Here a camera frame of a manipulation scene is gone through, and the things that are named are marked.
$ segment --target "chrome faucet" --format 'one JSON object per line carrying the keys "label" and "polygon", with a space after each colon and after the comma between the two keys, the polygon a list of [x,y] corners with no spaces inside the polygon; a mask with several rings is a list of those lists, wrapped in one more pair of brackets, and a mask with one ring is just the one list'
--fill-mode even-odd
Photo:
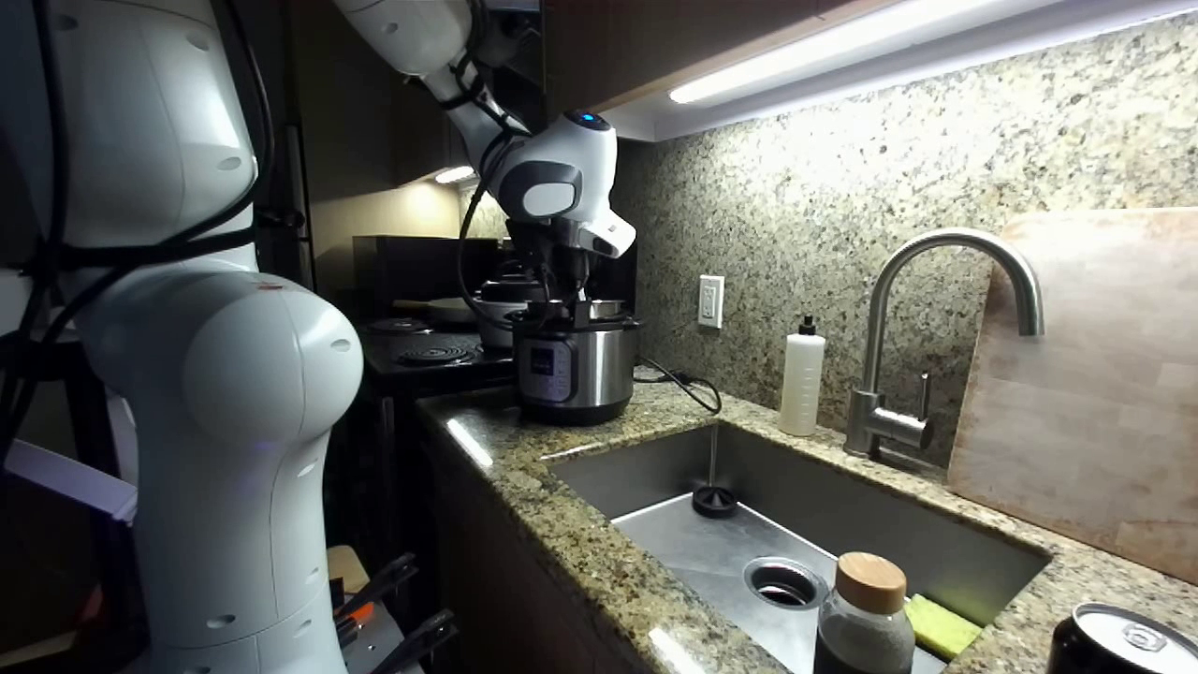
{"label": "chrome faucet", "polygon": [[995,234],[985,234],[985,232],[975,232],[975,228],[939,228],[939,232],[911,239],[905,248],[898,248],[893,254],[883,272],[874,280],[866,368],[860,368],[860,385],[853,388],[853,401],[851,401],[851,430],[845,430],[845,449],[851,452],[875,457],[875,445],[883,439],[915,445],[915,449],[926,449],[931,441],[928,394],[926,394],[926,410],[920,416],[905,416],[905,410],[896,410],[896,409],[879,403],[893,284],[896,284],[898,270],[911,257],[916,257],[920,250],[928,250],[928,248],[975,248],[975,250],[985,250],[1012,277],[1020,334],[1022,338],[1040,338],[1046,334],[1046,301],[1040,301],[1039,272],[1025,267],[1025,257],[1020,257]]}

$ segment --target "soap dispenser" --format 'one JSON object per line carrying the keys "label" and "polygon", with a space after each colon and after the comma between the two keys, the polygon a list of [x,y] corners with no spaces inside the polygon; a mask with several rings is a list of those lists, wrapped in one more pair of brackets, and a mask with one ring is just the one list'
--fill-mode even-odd
{"label": "soap dispenser", "polygon": [[785,334],[785,364],[783,364],[783,409],[779,428],[785,433],[813,433],[820,410],[820,376],[824,376],[824,334],[815,318],[804,313],[793,334]]}

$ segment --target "granite countertop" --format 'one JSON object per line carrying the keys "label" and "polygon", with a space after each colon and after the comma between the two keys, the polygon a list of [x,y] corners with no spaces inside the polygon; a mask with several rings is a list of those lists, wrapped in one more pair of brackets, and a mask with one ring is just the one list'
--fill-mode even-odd
{"label": "granite countertop", "polygon": [[[601,428],[523,423],[507,388],[427,396],[418,409],[438,439],[480,467],[510,515],[527,527],[527,540],[541,542],[548,561],[544,570],[596,614],[596,626],[609,631],[613,642],[644,658],[648,670],[785,670],[743,627],[702,607],[654,556],[613,532],[601,507],[552,471],[552,457],[606,452],[713,423],[678,385],[636,385],[627,416]],[[779,433],[770,409],[723,396],[720,419],[1052,554],[975,646],[950,661],[955,674],[1046,670],[1052,626],[1084,601],[1117,601],[1198,635],[1196,585],[955,496],[944,484],[851,457],[835,445],[835,433]]]}

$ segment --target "rice cooker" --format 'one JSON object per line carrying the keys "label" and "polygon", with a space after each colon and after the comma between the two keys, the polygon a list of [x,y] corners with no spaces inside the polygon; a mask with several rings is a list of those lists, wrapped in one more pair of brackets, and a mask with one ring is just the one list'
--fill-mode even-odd
{"label": "rice cooker", "polygon": [[617,299],[544,299],[515,318],[523,416],[602,423],[632,396],[636,321]]}

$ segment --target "kitchen sink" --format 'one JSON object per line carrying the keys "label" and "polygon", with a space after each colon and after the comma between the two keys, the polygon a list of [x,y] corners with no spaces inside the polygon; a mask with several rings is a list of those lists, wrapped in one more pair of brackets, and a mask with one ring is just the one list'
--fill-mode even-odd
{"label": "kitchen sink", "polygon": [[[792,670],[813,661],[815,614],[845,550],[898,561],[911,596],[928,596],[976,626],[1050,564],[1039,546],[733,423],[557,457],[553,471]],[[704,492],[725,485],[738,506],[695,514],[695,485]],[[916,651],[915,670],[931,674],[944,661]]]}

